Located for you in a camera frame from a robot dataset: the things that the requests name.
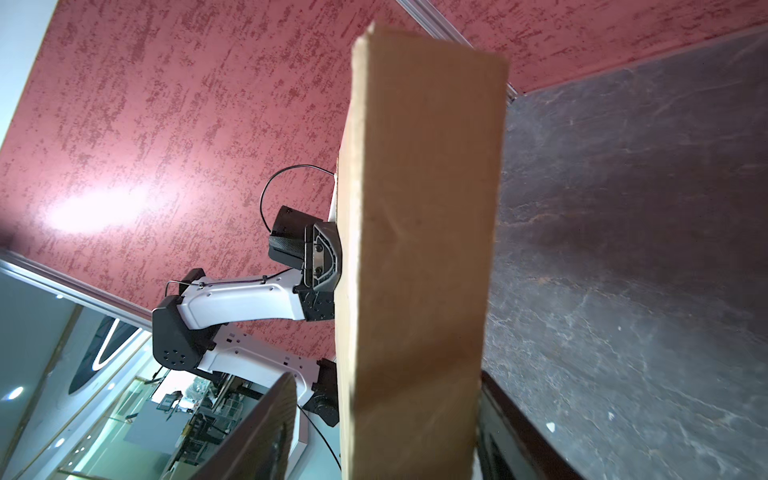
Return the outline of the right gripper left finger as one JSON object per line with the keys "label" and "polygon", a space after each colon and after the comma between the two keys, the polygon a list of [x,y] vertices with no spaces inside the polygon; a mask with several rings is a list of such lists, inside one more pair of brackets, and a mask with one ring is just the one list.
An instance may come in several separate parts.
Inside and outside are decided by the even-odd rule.
{"label": "right gripper left finger", "polygon": [[214,455],[192,477],[203,480],[284,479],[296,419],[294,377],[282,374]]}

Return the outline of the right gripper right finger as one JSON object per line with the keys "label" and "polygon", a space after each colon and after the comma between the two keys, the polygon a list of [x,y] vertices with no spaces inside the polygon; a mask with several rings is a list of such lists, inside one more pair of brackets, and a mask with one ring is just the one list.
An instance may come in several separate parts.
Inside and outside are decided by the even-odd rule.
{"label": "right gripper right finger", "polygon": [[580,479],[501,386],[481,372],[476,452],[483,479]]}

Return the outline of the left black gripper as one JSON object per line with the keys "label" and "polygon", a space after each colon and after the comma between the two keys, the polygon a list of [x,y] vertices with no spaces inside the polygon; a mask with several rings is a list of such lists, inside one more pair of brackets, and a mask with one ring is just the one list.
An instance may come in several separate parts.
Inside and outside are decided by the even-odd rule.
{"label": "left black gripper", "polygon": [[317,222],[305,228],[303,282],[315,292],[333,293],[341,278],[342,246],[337,225]]}

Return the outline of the brown cardboard box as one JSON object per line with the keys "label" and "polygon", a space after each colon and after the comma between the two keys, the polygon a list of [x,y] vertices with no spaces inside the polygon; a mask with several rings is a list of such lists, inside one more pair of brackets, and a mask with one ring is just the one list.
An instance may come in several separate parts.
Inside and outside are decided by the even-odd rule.
{"label": "brown cardboard box", "polygon": [[472,475],[508,66],[371,25],[338,163],[346,479]]}

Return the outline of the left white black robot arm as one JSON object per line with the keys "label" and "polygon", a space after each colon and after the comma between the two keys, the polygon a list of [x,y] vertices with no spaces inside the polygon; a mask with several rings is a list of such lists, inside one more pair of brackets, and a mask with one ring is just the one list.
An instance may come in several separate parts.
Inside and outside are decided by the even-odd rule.
{"label": "left white black robot arm", "polygon": [[327,425],[339,422],[337,367],[248,337],[242,326],[266,320],[335,318],[342,245],[333,222],[312,221],[296,237],[298,259],[277,274],[214,280],[194,269],[152,312],[153,356],[172,371],[206,379],[231,375],[268,387],[293,377],[298,405]]}

